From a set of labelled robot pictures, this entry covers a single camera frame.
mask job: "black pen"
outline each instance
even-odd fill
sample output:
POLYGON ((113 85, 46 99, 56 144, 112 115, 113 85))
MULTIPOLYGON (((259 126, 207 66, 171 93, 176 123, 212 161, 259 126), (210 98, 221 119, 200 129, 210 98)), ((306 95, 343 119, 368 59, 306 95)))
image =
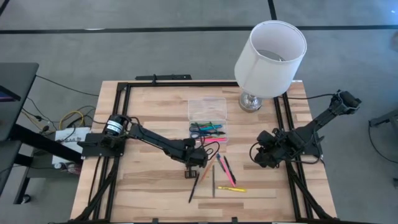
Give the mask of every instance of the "black pen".
POLYGON ((191 191, 191 196, 189 196, 188 203, 191 203, 191 200, 192 200, 192 197, 193 197, 193 193, 195 191, 195 188, 197 187, 198 179, 199 179, 199 172, 198 172, 197 178, 195 179, 195 183, 193 184, 193 188, 192 188, 192 191, 191 191))
POLYGON ((226 164, 226 166, 228 167, 229 173, 231 174, 232 180, 233 180, 234 184, 236 184, 236 179, 235 179, 235 176, 232 174, 231 167, 229 166, 229 164, 228 164, 228 160, 226 159, 226 157, 225 157, 225 156, 224 156, 224 160, 225 160, 225 164, 226 164))

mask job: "marker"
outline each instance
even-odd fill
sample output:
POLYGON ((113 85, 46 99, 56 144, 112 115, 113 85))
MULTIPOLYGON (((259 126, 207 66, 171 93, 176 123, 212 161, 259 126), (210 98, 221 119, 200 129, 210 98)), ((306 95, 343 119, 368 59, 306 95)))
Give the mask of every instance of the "marker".
POLYGON ((222 170, 225 172, 225 169, 224 169, 224 167, 223 167, 223 164, 221 163, 221 156, 217 153, 217 155, 216 155, 216 158, 217 158, 217 161, 218 161, 218 163, 220 164, 220 166, 221 166, 221 168, 222 168, 222 170))
POLYGON ((234 176, 234 174, 232 173, 231 167, 229 166, 228 160, 226 159, 225 156, 224 156, 224 160, 225 160, 226 166, 227 166, 227 168, 228 168, 228 170, 229 170, 229 173, 231 174, 232 180, 233 180, 234 183, 236 184, 235 176, 234 176))
POLYGON ((231 182, 231 185, 232 185, 233 187, 236 187, 234 181, 232 180, 231 174, 229 173, 229 170, 228 170, 227 166, 225 165, 224 160, 223 160, 223 159, 220 159, 220 161, 221 161, 221 163, 222 163, 222 165, 223 165, 223 167, 224 167, 224 170, 225 170, 225 172, 226 172, 226 176, 228 177, 229 181, 231 182))
POLYGON ((235 192, 246 192, 246 189, 237 188, 237 187, 217 187, 217 189, 232 190, 232 191, 235 191, 235 192))

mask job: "table lamp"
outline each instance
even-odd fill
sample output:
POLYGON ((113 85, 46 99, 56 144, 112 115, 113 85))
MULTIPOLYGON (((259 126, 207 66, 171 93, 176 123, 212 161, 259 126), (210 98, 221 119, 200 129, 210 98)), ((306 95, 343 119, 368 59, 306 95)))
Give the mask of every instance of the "table lamp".
POLYGON ((283 94, 307 51, 304 35, 282 21, 256 25, 235 65, 235 79, 243 89, 240 107, 254 112, 262 99, 283 94))

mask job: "clear plastic container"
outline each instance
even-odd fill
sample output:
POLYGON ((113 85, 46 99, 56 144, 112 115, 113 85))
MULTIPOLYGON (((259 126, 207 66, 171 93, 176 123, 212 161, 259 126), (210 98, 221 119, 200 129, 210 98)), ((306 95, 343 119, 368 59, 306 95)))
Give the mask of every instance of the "clear plastic container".
POLYGON ((226 122, 226 99, 203 98, 188 101, 189 137, 198 136, 198 129, 205 132, 205 143, 218 141, 228 142, 228 125, 226 122))

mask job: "yellow cable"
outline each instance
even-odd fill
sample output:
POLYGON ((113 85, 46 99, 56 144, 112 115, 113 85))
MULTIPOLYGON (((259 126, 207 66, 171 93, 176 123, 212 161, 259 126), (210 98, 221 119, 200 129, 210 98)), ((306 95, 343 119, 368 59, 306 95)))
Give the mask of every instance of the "yellow cable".
POLYGON ((79 126, 81 126, 82 124, 83 124, 83 121, 84 121, 84 116, 83 116, 83 114, 80 112, 80 111, 71 111, 71 112, 69 112, 69 113, 67 113, 61 120, 60 120, 60 125, 59 125, 59 129, 60 130, 62 130, 62 122, 63 122, 63 120, 68 116, 68 115, 70 115, 70 114, 79 114, 80 116, 81 116, 81 121, 80 121, 80 124, 79 124, 79 126))
POLYGON ((30 116, 27 113, 25 113, 25 111, 21 111, 21 113, 23 113, 27 117, 27 119, 29 119, 31 122, 33 122, 36 125, 40 126, 42 128, 42 130, 43 130, 44 126, 42 124, 40 124, 38 121, 36 121, 35 120, 36 118, 31 119, 30 116))

